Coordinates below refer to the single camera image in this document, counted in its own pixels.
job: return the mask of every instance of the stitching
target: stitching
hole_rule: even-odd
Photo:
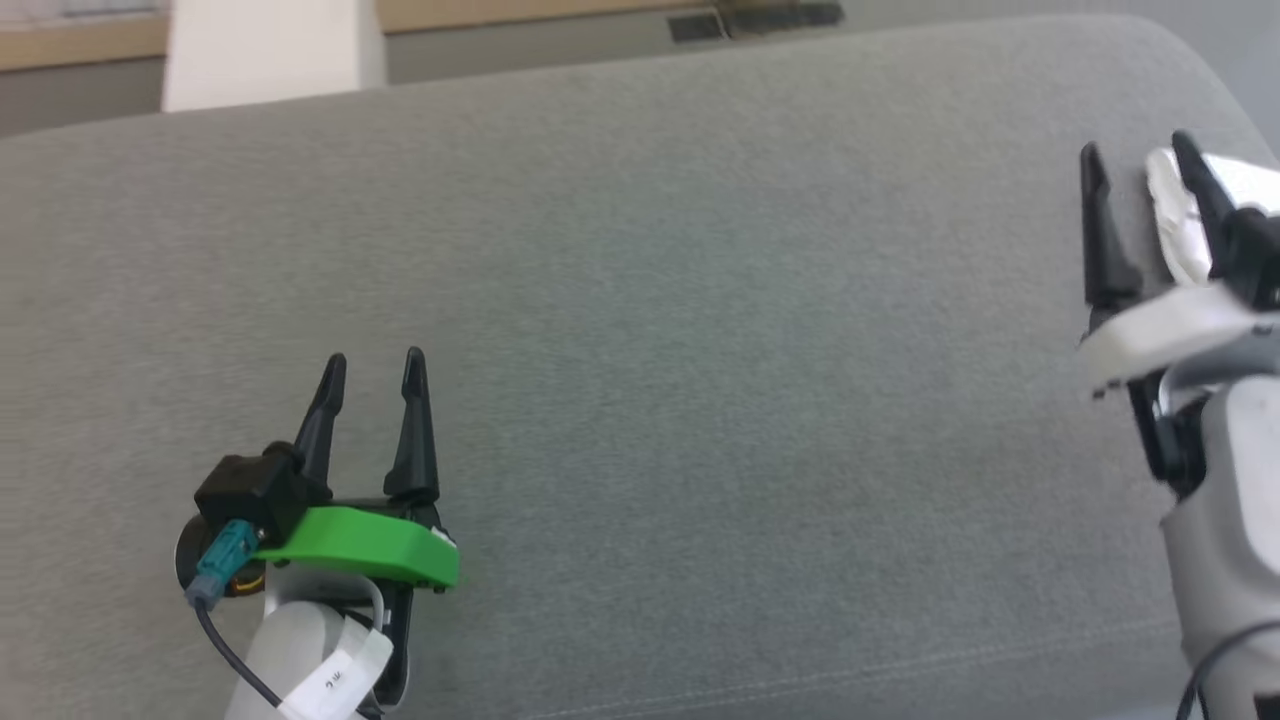
[[[1169,628],[1172,628],[1175,625],[1175,623],[1171,623],[1171,621],[1160,621],[1160,623],[1152,623],[1152,625],[1153,625],[1153,628],[1148,628],[1147,630],[1153,630],[1153,629],[1158,628],[1160,625],[1166,625]],[[1102,634],[1102,633],[1101,632],[1094,632],[1094,633],[1091,633],[1091,634],[1096,638],[1098,634]],[[1053,652],[1055,650],[1066,650],[1066,648],[1080,650],[1080,648],[1089,647],[1089,646],[1093,646],[1093,644],[1108,644],[1111,642],[1115,642],[1115,641],[1120,639],[1120,637],[1116,637],[1116,635],[1140,635],[1140,634],[1147,634],[1147,633],[1144,630],[1142,630],[1142,629],[1134,630],[1134,629],[1129,628],[1129,629],[1116,630],[1115,633],[1111,634],[1112,637],[1108,637],[1108,638],[1103,639],[1103,642],[1101,642],[1101,643],[1079,642],[1079,643],[1074,643],[1074,644],[1052,644],[1052,646],[1046,646],[1044,643],[1039,643],[1039,647],[1036,646],[1037,643],[1030,643],[1030,644],[1028,644],[1025,647],[1021,647],[1021,648],[1019,648],[1016,646],[1011,646],[1011,648],[1009,651],[1004,652],[1004,653],[986,653],[983,657],[977,659],[975,662],[991,664],[991,662],[1004,662],[1004,661],[1009,661],[1009,660],[1027,660],[1027,659],[1030,659],[1030,657],[1037,657],[1037,656],[1041,656],[1041,655],[1046,655],[1048,652]],[[914,678],[914,676],[919,676],[919,675],[928,675],[928,674],[936,673],[938,670],[943,670],[943,669],[947,669],[947,667],[954,667],[955,665],[960,665],[960,662],[961,662],[961,659],[952,659],[948,662],[934,665],[932,667],[919,667],[919,666],[910,667],[910,666],[908,666],[908,667],[900,667],[897,670],[892,670],[892,671],[883,673],[883,674],[873,674],[872,671],[868,671],[868,674],[865,674],[865,675],[859,675],[856,678],[846,678],[846,679],[836,682],[836,683],[818,684],[818,685],[810,685],[810,687],[805,687],[805,688],[786,688],[786,689],[773,691],[773,692],[768,692],[768,693],[736,696],[736,697],[730,697],[730,698],[724,698],[724,700],[716,700],[716,701],[709,701],[709,702],[696,702],[696,703],[689,703],[689,705],[675,705],[675,706],[669,706],[669,707],[655,707],[655,708],[649,708],[649,710],[639,710],[636,712],[625,712],[622,715],[605,715],[605,716],[602,716],[600,720],[623,720],[623,719],[628,719],[628,717],[643,717],[643,716],[646,716],[646,715],[657,715],[659,712],[686,712],[689,710],[704,710],[704,708],[708,708],[708,707],[722,707],[722,706],[726,706],[726,705],[737,705],[737,703],[742,703],[742,702],[758,702],[758,701],[762,701],[762,700],[771,700],[771,698],[774,698],[774,697],[785,697],[785,696],[790,696],[790,694],[800,694],[800,693],[808,693],[808,692],[815,692],[815,691],[832,691],[832,689],[836,689],[836,688],[845,688],[845,687],[859,685],[859,684],[864,684],[864,683],[886,682],[886,680],[901,680],[904,678]]]
[[[1044,652],[1044,651],[1050,651],[1050,650],[1056,650],[1056,648],[1060,648],[1060,647],[1079,647],[1080,644],[1088,644],[1089,641],[1093,641],[1094,638],[1100,638],[1100,637],[1106,637],[1106,635],[1124,635],[1124,634],[1143,634],[1144,632],[1148,632],[1148,630],[1156,630],[1156,629],[1160,629],[1160,628],[1171,628],[1176,623],[1174,623],[1171,620],[1139,620],[1139,621],[1132,621],[1132,623],[1121,623],[1119,625],[1111,625],[1111,626],[1107,626],[1107,628],[1098,628],[1096,630],[1089,630],[1089,632],[1082,633],[1082,634],[1075,634],[1075,635],[1057,635],[1057,637],[1044,638],[1044,639],[1039,639],[1039,641],[1030,642],[1030,643],[1023,643],[1023,644],[1000,644],[1000,643],[992,643],[992,644],[972,647],[972,648],[961,650],[961,651],[951,651],[951,652],[940,652],[940,653],[934,653],[934,655],[927,655],[927,656],[923,656],[923,657],[915,657],[915,659],[910,659],[910,660],[896,660],[896,661],[881,662],[881,664],[876,664],[876,665],[864,665],[861,667],[854,667],[854,669],[850,669],[850,670],[833,670],[833,671],[828,671],[828,673],[817,673],[817,674],[813,674],[813,675],[801,675],[801,676],[797,676],[797,678],[786,678],[786,679],[782,679],[782,680],[760,680],[760,682],[755,682],[755,683],[745,683],[745,684],[740,684],[740,685],[730,685],[730,687],[726,687],[726,688],[716,688],[716,689],[709,689],[709,691],[694,691],[694,692],[687,692],[687,693],[678,693],[678,694],[671,694],[671,696],[659,696],[659,697],[650,697],[650,698],[641,698],[641,700],[625,700],[625,701],[621,701],[621,702],[607,702],[607,703],[602,703],[602,705],[590,705],[590,706],[586,706],[586,707],[579,707],[579,708],[572,708],[572,710],[559,710],[559,711],[556,711],[556,712],[543,712],[543,714],[538,714],[538,715],[526,715],[526,716],[524,716],[524,720],[550,720],[553,717],[566,717],[566,716],[571,716],[571,715],[585,715],[588,712],[596,712],[596,711],[600,711],[600,710],[622,710],[622,708],[626,708],[626,707],[635,707],[635,706],[640,706],[640,705],[653,705],[653,703],[659,703],[659,702],[685,701],[685,700],[694,700],[694,698],[700,698],[700,697],[710,697],[710,696],[724,694],[724,693],[737,693],[737,692],[742,692],[742,691],[763,691],[763,689],[774,688],[774,687],[778,687],[778,685],[795,685],[795,684],[801,684],[801,683],[813,683],[813,682],[817,682],[817,680],[829,680],[829,679],[835,679],[835,678],[856,676],[852,680],[845,680],[845,682],[836,683],[836,684],[829,685],[829,687],[840,687],[841,684],[855,683],[859,679],[863,679],[861,676],[864,676],[864,675],[874,675],[874,674],[879,674],[879,675],[876,675],[877,678],[892,679],[896,674],[901,674],[901,673],[908,673],[908,674],[911,674],[911,673],[928,673],[928,671],[932,671],[932,670],[937,669],[937,667],[931,667],[931,669],[923,669],[922,670],[920,666],[923,666],[923,665],[941,665],[941,666],[947,666],[947,665],[954,665],[957,661],[974,660],[974,659],[992,659],[992,657],[996,657],[996,656],[1006,656],[1009,653],[1025,653],[1025,655],[1033,656],[1033,655],[1037,655],[1037,653],[1041,653],[1041,652]],[[809,691],[809,689],[818,689],[818,688],[791,688],[791,689],[777,691],[774,693],[763,694],[763,696],[735,697],[735,698],[730,698],[727,701],[717,701],[717,702],[713,702],[710,705],[692,705],[692,706],[687,706],[685,708],[687,710],[687,708],[696,708],[696,707],[704,707],[704,706],[707,706],[707,707],[714,707],[717,705],[727,705],[727,703],[741,702],[741,701],[746,701],[746,700],[763,700],[763,698],[768,698],[768,697],[774,697],[776,694],[788,694],[788,693],[804,692],[804,691]],[[678,708],[664,708],[662,711],[669,711],[669,710],[678,710]],[[618,720],[618,719],[622,719],[622,717],[634,717],[634,716],[646,715],[646,714],[653,714],[653,712],[658,712],[658,711],[657,710],[649,710],[649,711],[640,711],[640,712],[626,714],[626,715],[612,715],[612,716],[608,716],[607,720]]]

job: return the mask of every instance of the gray fabric surface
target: gray fabric surface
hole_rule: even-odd
[[[342,350],[332,483],[376,492],[411,343],[463,584],[407,717],[1169,702],[1169,501],[1071,351],[1076,152],[1146,241],[1179,126],[1274,163],[1170,35],[1042,19],[8,140],[4,708],[219,716],[192,491]]]

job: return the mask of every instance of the gray floor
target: gray floor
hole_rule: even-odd
[[[909,24],[1066,12],[1126,13],[1151,18],[1181,36],[1217,70],[1272,147],[1280,149],[1280,4],[1275,0],[845,0],[840,32]],[[554,22],[490,26],[393,37],[392,82],[520,68],[590,63],[681,51],[668,13],[631,13]],[[157,111],[160,60],[110,63],[0,74],[0,137],[41,128]]]

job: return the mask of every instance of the robotic arm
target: robotic arm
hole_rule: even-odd
[[[384,497],[334,500],[328,487],[347,360],[329,359],[293,443],[223,457],[196,492],[178,539],[178,580],[210,641],[241,675],[229,720],[347,720],[393,710],[408,684],[417,588],[457,584],[458,551],[435,509],[439,477],[426,361],[412,347],[404,418]],[[241,660],[209,610],[266,593]]]
[[[1174,136],[1213,269],[1202,287],[1142,301],[1107,206],[1097,146],[1080,158],[1084,295],[1079,352],[1096,396],[1128,389],[1162,521],[1183,651],[1179,706],[1207,720],[1280,719],[1280,218],[1236,210],[1194,141]]]

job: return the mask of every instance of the robot arm with green bracket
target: robot arm with green bracket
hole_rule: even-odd
[[[353,688],[356,715],[394,708],[408,682],[415,589],[440,593],[457,584],[458,550],[435,507],[439,477],[422,351],[410,348],[404,364],[404,418],[381,498],[334,500],[328,487],[344,380],[346,357],[334,355],[297,439],[271,443],[257,456],[224,457],[196,492],[200,514],[178,539],[174,557],[187,601],[241,674],[229,719],[348,717],[342,707],[356,702]],[[264,591],[262,624],[241,660],[212,628],[209,610],[221,597]],[[361,659],[352,638],[365,643],[360,647],[381,643],[362,680],[357,661],[351,671],[339,667],[351,655]],[[319,691],[308,696],[308,682],[321,673],[342,678],[319,678]]]

